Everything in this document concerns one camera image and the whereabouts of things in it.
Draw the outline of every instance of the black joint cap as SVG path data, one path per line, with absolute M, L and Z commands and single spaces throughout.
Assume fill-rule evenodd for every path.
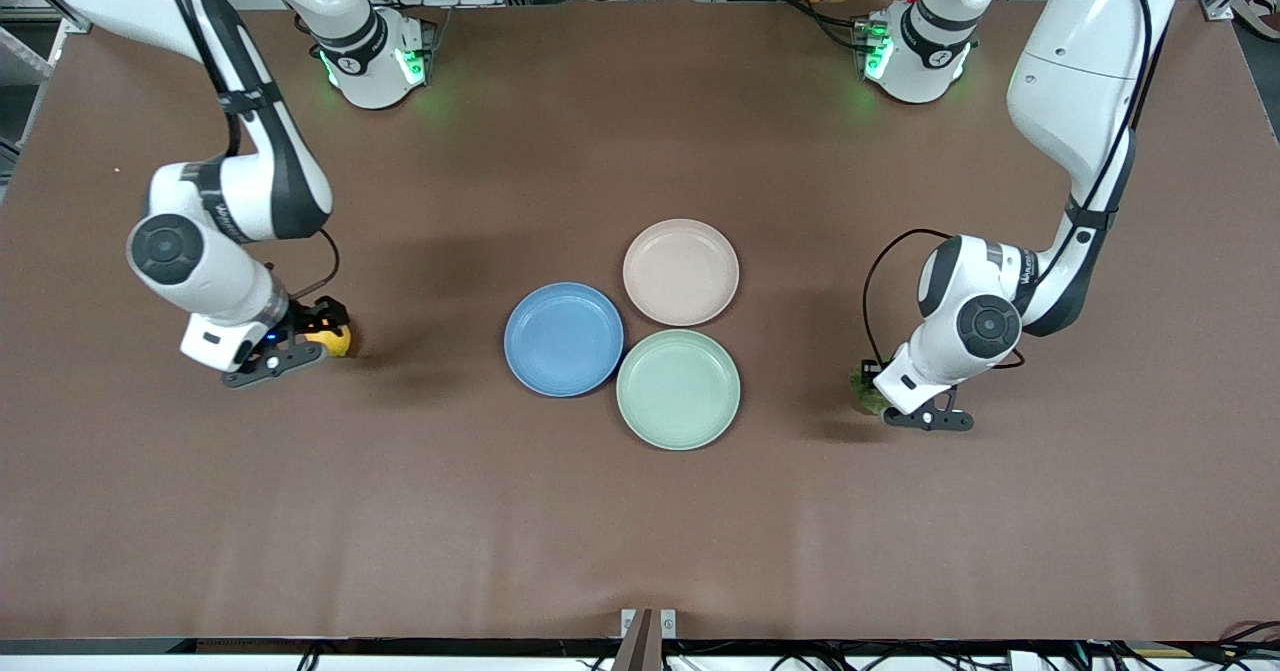
M 151 216 L 133 232 L 129 256 L 157 284 L 174 286 L 191 278 L 205 255 L 205 238 L 187 216 Z
M 978 359 L 995 359 L 1018 342 L 1023 319 L 1012 303 L 998 296 L 969 298 L 956 316 L 956 333 L 965 351 Z

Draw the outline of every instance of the green plate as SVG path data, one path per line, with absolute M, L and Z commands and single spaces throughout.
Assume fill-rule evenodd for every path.
M 742 384 L 724 348 L 698 332 L 658 332 L 636 343 L 618 371 L 618 408 L 640 438 L 691 451 L 724 433 Z

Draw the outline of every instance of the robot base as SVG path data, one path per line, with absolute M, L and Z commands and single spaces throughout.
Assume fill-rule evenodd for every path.
M 966 45 L 940 68 L 925 67 L 901 40 L 902 15 L 910 9 L 911 4 L 895 1 L 887 9 L 870 15 L 872 23 L 878 20 L 887 24 L 888 33 L 882 46 L 869 53 L 863 73 L 870 82 L 879 85 L 884 93 L 899 101 L 931 102 L 946 93 L 951 83 L 964 73 L 964 60 L 969 55 L 970 46 Z
M 393 106 L 431 78 L 434 27 L 424 28 L 421 20 L 411 19 L 394 9 L 378 9 L 378 14 L 387 20 L 388 40 L 364 73 L 348 76 L 340 69 L 340 60 L 335 69 L 321 55 L 329 69 L 329 83 L 361 109 Z

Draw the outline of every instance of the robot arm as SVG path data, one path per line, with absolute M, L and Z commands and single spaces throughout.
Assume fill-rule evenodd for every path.
M 269 333 L 302 310 L 242 245 L 319 232 L 333 206 L 329 183 L 228 1 L 67 1 L 120 36 L 204 61 L 232 120 L 229 152 L 237 151 L 239 124 L 253 140 L 253 155 L 156 170 L 146 214 L 127 245 L 142 283 L 191 312 L 183 353 L 225 373 L 243 371 L 251 353 L 264 353 Z M 307 360 L 323 359 L 308 351 Z
M 284 0 L 320 46 L 329 81 L 361 109 L 384 109 L 426 83 L 422 23 L 369 0 Z
M 1007 102 L 1018 129 L 1071 178 L 1057 234 L 1041 252 L 969 236 L 933 251 L 918 289 L 924 323 L 874 378 L 897 410 L 997 365 L 1024 330 L 1047 336 L 1075 321 L 1133 164 L 1138 85 L 1172 4 L 1048 0 Z

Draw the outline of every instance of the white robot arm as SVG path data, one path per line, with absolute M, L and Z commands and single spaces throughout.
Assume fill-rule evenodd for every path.
M 344 310 L 332 298 L 302 307 L 242 247 L 317 233 L 333 200 L 237 12 L 227 0 L 67 1 L 102 28 L 205 64 L 228 118 L 227 155 L 156 170 L 125 251 L 142 283 L 191 314 L 182 352 L 224 371 L 229 385 L 323 360 L 320 344 L 293 351 L 293 332 L 346 324 Z M 241 124 L 252 155 L 238 155 Z M 320 319 L 326 309 L 334 314 Z M 276 333 L 291 346 L 273 361 Z
M 384 109 L 426 83 L 422 22 L 369 0 L 284 0 L 320 46 L 329 81 L 361 109 Z
M 896 10 L 896 26 L 888 27 L 895 46 L 873 53 L 881 73 L 868 69 L 868 76 L 906 101 L 940 96 L 959 76 L 968 33 L 989 0 L 970 1 Z M 1014 125 L 1071 178 L 1057 234 L 1041 252 L 956 236 L 929 255 L 918 291 L 924 323 L 873 380 L 895 407 L 887 415 L 911 416 L 996 366 L 1023 332 L 1047 336 L 1075 321 L 1119 210 L 1135 151 L 1139 85 L 1172 5 L 1048 0 L 1010 79 L 1007 102 Z M 959 9 L 969 15 L 943 15 Z M 931 423 L 913 421 L 919 424 L 902 425 Z

